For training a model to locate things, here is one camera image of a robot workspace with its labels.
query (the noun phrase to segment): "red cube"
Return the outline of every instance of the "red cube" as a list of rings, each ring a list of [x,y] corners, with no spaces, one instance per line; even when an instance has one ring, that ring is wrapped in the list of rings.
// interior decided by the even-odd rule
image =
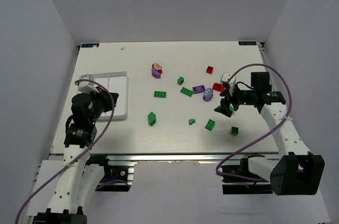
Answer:
[[[218,92],[223,92],[225,90],[225,88],[219,83],[214,83],[212,89]]]
[[[213,67],[208,66],[206,72],[209,74],[212,74],[212,71],[213,71]]]

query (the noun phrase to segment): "green lego brick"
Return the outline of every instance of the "green lego brick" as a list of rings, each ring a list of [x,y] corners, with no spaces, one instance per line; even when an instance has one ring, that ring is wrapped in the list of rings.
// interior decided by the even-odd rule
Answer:
[[[154,91],[154,97],[157,97],[157,98],[166,98],[166,92]]]
[[[205,129],[208,129],[209,131],[212,131],[214,125],[216,125],[216,122],[214,122],[213,120],[208,120]]]
[[[231,134],[236,136],[239,134],[239,128],[238,127],[231,127]]]
[[[192,95],[193,95],[193,91],[191,91],[191,90],[189,90],[185,87],[183,87],[180,92],[187,95],[188,97],[192,97]]]
[[[183,77],[180,77],[180,78],[178,79],[178,85],[181,85],[183,82],[184,82],[184,78],[183,78]]]
[[[195,123],[195,119],[189,119],[189,125],[194,124]]]
[[[153,112],[150,112],[148,114],[147,119],[148,119],[148,124],[149,125],[153,125],[155,123],[155,121],[157,120],[156,115]]]

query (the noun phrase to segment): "green toy piece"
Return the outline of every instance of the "green toy piece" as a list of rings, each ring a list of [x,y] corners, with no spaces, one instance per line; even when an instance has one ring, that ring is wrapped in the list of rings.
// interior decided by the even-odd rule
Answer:
[[[189,125],[194,124],[195,123],[195,119],[189,119]]]
[[[231,135],[238,135],[239,134],[239,128],[238,127],[231,127]]]
[[[180,77],[180,78],[178,79],[178,85],[181,85],[183,82],[184,82],[184,78],[183,78],[183,77]]]
[[[166,98],[166,92],[154,91],[154,97],[156,97],[156,98]]]
[[[153,113],[153,112],[150,112],[150,113],[148,114],[147,119],[148,119],[148,124],[151,125],[151,126],[152,126],[152,125],[155,123],[155,121],[157,120],[156,115],[155,115],[155,113]]]
[[[214,122],[213,120],[208,120],[205,129],[208,129],[209,131],[212,131],[214,125],[216,125],[216,122]]]
[[[180,92],[187,95],[188,97],[192,97],[192,95],[193,95],[193,91],[191,91],[191,90],[189,90],[185,87],[183,87]]]

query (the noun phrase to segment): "tabletop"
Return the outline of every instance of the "tabletop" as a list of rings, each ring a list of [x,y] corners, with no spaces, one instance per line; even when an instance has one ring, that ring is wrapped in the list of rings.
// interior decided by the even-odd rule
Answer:
[[[151,74],[154,63],[162,66],[161,78]],[[180,90],[199,85],[212,88],[224,72],[233,73],[251,63],[262,63],[258,46],[240,46],[237,41],[100,43],[80,48],[51,153],[64,152],[65,123],[72,114],[71,99],[78,93],[74,81],[84,74],[115,71],[126,71],[129,77],[127,118],[110,124],[93,154],[232,153],[268,132],[257,109],[241,106],[228,118],[214,112],[221,100],[218,92],[206,102],[203,93],[188,97]],[[214,68],[212,74],[206,73],[208,66]],[[237,79],[250,84],[254,71],[264,68],[245,69]],[[182,85],[177,83],[179,77],[184,77]],[[166,98],[154,97],[154,91],[167,92]],[[156,114],[153,126],[147,120],[150,112]],[[189,119],[195,123],[189,125]],[[209,119],[216,122],[212,131],[205,129]],[[98,134],[105,125],[106,121],[97,122]],[[239,127],[237,136],[230,134],[231,127]],[[269,136],[246,152],[276,153],[277,148]]]

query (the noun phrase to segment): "purple toy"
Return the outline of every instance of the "purple toy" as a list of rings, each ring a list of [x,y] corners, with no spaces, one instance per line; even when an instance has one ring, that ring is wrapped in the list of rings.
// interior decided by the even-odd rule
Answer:
[[[213,97],[213,90],[211,88],[207,88],[206,91],[203,93],[203,100],[210,101]]]
[[[152,75],[155,78],[160,78],[160,73],[156,69],[153,69],[153,68],[152,68]]]
[[[193,87],[193,92],[196,93],[203,93],[205,91],[205,87],[204,85],[199,85],[199,86],[195,86]]]

